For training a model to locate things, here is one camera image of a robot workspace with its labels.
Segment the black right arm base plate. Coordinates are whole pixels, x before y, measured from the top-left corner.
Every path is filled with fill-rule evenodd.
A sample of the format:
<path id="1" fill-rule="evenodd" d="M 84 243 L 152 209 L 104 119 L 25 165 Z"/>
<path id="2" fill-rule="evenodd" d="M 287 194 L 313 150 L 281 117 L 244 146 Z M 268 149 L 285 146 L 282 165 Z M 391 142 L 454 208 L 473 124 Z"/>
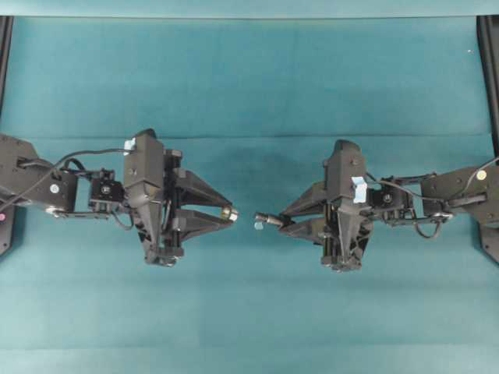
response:
<path id="1" fill-rule="evenodd" d="M 495 262 L 499 262 L 499 238 L 498 238 L 498 221 L 482 224 L 476 221 L 479 237 L 480 248 Z"/>

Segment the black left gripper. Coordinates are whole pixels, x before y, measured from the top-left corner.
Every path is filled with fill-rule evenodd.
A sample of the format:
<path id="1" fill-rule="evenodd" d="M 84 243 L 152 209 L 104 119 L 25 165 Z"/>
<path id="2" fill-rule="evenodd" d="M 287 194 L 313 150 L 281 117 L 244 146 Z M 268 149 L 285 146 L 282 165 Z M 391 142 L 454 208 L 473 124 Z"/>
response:
<path id="1" fill-rule="evenodd" d="M 162 161 L 162 188 L 133 215 L 133 223 L 149 265 L 172 267 L 184 256 L 182 242 L 229 228 L 233 221 L 202 213 L 181 210 L 181 206 L 224 208 L 232 202 L 195 173 L 180 168 L 182 152 L 165 150 Z"/>

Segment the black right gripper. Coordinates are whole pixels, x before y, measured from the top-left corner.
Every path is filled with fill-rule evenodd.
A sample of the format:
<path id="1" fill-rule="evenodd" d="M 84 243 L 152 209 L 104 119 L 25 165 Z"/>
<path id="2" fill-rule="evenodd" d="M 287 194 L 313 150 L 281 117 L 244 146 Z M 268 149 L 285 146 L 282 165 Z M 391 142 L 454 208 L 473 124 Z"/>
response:
<path id="1" fill-rule="evenodd" d="M 282 226 L 278 231 L 292 238 L 323 246 L 321 264 L 337 273 L 360 270 L 370 239 L 370 205 L 353 199 L 327 195 L 325 181 L 313 183 L 280 214 L 287 217 L 321 214 Z"/>

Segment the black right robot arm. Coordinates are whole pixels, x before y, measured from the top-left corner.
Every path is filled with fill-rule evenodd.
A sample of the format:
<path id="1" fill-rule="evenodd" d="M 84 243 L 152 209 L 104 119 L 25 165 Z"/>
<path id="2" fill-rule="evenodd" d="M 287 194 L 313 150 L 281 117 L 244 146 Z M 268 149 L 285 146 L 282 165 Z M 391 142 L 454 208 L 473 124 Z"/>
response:
<path id="1" fill-rule="evenodd" d="M 480 244 L 498 259 L 498 166 L 490 161 L 445 174 L 375 179 L 336 161 L 275 219 L 281 233 L 323 248 L 321 262 L 337 272 L 358 270 L 375 222 L 412 226 L 435 238 L 458 214 L 479 225 Z"/>

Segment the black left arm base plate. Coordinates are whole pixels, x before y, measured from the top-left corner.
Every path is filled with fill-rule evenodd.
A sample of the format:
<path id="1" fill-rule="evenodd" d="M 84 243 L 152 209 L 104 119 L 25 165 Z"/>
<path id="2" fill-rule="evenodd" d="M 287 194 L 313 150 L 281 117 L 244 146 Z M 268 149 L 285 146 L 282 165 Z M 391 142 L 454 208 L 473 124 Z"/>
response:
<path id="1" fill-rule="evenodd" d="M 1 212 L 0 256 L 4 256 L 12 248 L 15 218 L 15 206 L 9 206 Z"/>

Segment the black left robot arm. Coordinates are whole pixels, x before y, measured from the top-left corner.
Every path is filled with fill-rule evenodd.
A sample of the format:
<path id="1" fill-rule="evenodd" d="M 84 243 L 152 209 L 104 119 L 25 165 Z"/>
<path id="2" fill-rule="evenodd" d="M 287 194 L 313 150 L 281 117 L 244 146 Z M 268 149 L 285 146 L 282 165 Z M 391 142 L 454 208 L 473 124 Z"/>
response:
<path id="1" fill-rule="evenodd" d="M 1 136 L 1 253 L 12 247 L 16 209 L 35 206 L 56 218 L 117 219 L 125 214 L 151 265 L 174 266 L 184 241 L 229 228 L 238 212 L 203 179 L 181 167 L 182 152 L 165 148 L 153 129 L 125 141 L 124 177 L 89 170 L 70 153 L 53 164 L 27 141 Z"/>

